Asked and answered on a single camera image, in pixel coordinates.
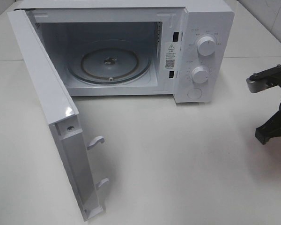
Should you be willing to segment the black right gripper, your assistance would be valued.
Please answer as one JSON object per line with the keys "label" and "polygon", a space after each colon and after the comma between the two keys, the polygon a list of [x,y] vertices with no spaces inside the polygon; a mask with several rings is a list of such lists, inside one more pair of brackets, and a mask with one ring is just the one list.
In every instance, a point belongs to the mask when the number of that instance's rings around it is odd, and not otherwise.
{"label": "black right gripper", "polygon": [[265,124],[256,128],[255,137],[265,145],[271,138],[281,137],[281,103],[279,113],[274,114]]}

